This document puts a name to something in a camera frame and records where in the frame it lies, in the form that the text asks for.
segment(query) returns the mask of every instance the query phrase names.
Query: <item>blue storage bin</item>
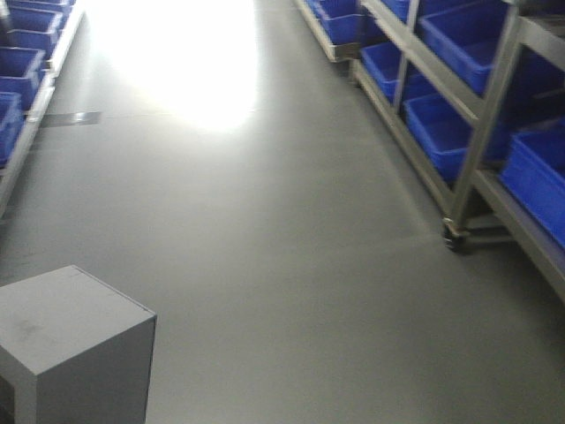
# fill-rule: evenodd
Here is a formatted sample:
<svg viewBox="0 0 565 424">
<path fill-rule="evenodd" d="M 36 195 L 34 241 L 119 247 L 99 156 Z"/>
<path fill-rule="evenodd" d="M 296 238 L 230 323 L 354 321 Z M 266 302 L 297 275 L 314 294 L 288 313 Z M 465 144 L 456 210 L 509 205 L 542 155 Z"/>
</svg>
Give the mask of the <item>blue storage bin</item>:
<svg viewBox="0 0 565 424">
<path fill-rule="evenodd" d="M 478 95 L 485 92 L 508 5 L 485 0 L 420 20 L 424 42 Z M 533 95 L 563 86 L 564 74 L 542 57 L 525 55 L 512 87 L 510 102 L 528 102 Z"/>
<path fill-rule="evenodd" d="M 430 157 L 440 175 L 448 182 L 459 175 L 471 137 L 471 128 L 441 95 L 428 95 L 404 103 L 408 128 Z M 486 158 L 504 159 L 511 135 L 565 110 L 565 95 L 555 95 L 531 104 L 529 109 L 508 108 L 493 130 Z"/>
<path fill-rule="evenodd" d="M 44 50 L 49 59 L 59 38 L 61 13 L 11 7 L 10 15 L 18 47 Z"/>
<path fill-rule="evenodd" d="M 61 13 L 61 22 L 58 27 L 59 31 L 63 30 L 72 10 L 72 6 L 69 3 L 69 0 L 52 0 L 51 2 L 46 0 L 8 0 L 6 3 L 10 7 L 10 9 L 13 7 L 19 7 L 24 9 L 34 9 L 38 11 L 56 11 Z"/>
<path fill-rule="evenodd" d="M 411 0 L 383 0 L 382 2 L 402 21 L 408 19 L 408 10 Z M 470 0 L 425 0 L 420 2 L 420 16 L 429 15 L 438 11 L 456 7 L 461 4 L 467 4 Z"/>
<path fill-rule="evenodd" d="M 0 92 L 19 93 L 23 110 L 29 110 L 34 102 L 44 57 L 37 49 L 0 47 Z"/>
<path fill-rule="evenodd" d="M 382 93 L 392 102 L 398 83 L 401 52 L 393 42 L 383 42 L 361 49 L 361 60 Z M 433 86 L 419 72 L 413 72 L 404 89 L 404 99 L 434 93 Z"/>
<path fill-rule="evenodd" d="M 334 45 L 358 41 L 358 27 L 362 15 L 358 13 L 357 0 L 320 0 L 316 5 L 321 24 Z M 365 39 L 368 42 L 382 36 L 373 19 L 367 20 Z"/>
<path fill-rule="evenodd" d="M 428 15 L 419 20 L 422 39 L 482 95 L 507 11 L 501 0 L 489 0 Z"/>
<path fill-rule="evenodd" d="M 18 93 L 0 93 L 0 167 L 4 167 L 10 159 L 23 125 L 21 96 Z"/>
<path fill-rule="evenodd" d="M 565 247 L 565 127 L 513 139 L 501 181 Z"/>
</svg>

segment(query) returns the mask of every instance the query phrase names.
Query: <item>shelf caster wheel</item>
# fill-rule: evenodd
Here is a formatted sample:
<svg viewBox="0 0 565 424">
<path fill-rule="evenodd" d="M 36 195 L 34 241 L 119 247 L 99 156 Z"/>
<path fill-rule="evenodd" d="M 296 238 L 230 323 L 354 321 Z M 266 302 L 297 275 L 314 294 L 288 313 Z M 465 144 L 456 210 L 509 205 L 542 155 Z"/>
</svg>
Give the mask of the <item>shelf caster wheel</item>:
<svg viewBox="0 0 565 424">
<path fill-rule="evenodd" d="M 463 249 L 463 245 L 465 244 L 465 237 L 464 236 L 457 236 L 447 225 L 443 227 L 443 241 L 445 242 L 445 246 L 451 252 L 461 252 Z"/>
<path fill-rule="evenodd" d="M 350 84 L 355 88 L 361 88 L 361 84 L 359 84 L 358 79 L 353 76 L 350 76 Z"/>
</svg>

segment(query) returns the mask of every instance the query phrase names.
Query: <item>metal shelf frame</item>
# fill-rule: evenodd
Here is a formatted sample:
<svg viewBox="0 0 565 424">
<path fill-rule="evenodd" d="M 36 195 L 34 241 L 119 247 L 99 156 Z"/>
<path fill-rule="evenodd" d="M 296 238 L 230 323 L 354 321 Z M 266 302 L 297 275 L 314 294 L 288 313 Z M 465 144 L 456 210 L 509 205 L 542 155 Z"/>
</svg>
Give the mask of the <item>metal shelf frame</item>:
<svg viewBox="0 0 565 424">
<path fill-rule="evenodd" d="M 501 220 L 516 242 L 530 256 L 557 294 L 565 301 L 565 250 L 545 231 L 488 169 L 484 155 L 496 126 L 510 82 L 526 48 L 565 72 L 565 16 L 525 16 L 540 2 L 502 0 L 509 4 L 485 95 L 475 95 L 414 34 L 419 0 L 412 0 L 408 24 L 404 24 L 381 0 L 358 0 L 377 25 L 402 52 L 395 101 L 391 105 L 359 60 L 351 63 L 351 77 L 367 93 L 398 144 L 426 184 L 444 213 L 446 231 L 464 239 L 476 201 L 485 203 Z M 553 0 L 546 0 L 545 5 Z M 409 64 L 415 65 L 459 112 L 472 128 L 472 136 L 461 174 L 453 190 L 441 180 L 399 116 Z"/>
<path fill-rule="evenodd" d="M 80 21 L 85 13 L 86 1 L 87 0 L 76 0 L 72 7 L 71 15 L 67 19 L 63 32 L 59 37 L 55 51 L 53 51 L 51 59 L 48 61 L 49 69 L 53 72 L 55 78 L 58 77 L 61 72 L 74 36 L 77 33 L 77 29 L 79 29 Z"/>
<path fill-rule="evenodd" d="M 306 0 L 294 0 L 297 8 L 302 13 L 306 23 L 312 30 L 314 37 L 324 50 L 328 60 L 332 63 L 346 62 L 357 56 L 359 43 L 351 42 L 348 44 L 335 45 L 331 42 L 321 23 L 316 19 L 312 9 Z"/>
<path fill-rule="evenodd" d="M 43 116 L 55 91 L 55 80 L 63 66 L 74 35 L 79 27 L 85 11 L 86 0 L 77 0 L 72 8 L 72 14 L 67 20 L 63 34 L 52 55 L 49 69 L 45 72 L 43 81 L 35 97 L 34 104 L 26 114 L 26 122 L 16 140 L 16 145 L 11 153 L 10 161 L 5 168 L 0 170 L 0 217 L 4 215 L 10 200 L 11 193 L 18 180 L 19 174 L 26 161 L 29 149 L 34 143 L 35 134 L 41 125 Z"/>
</svg>

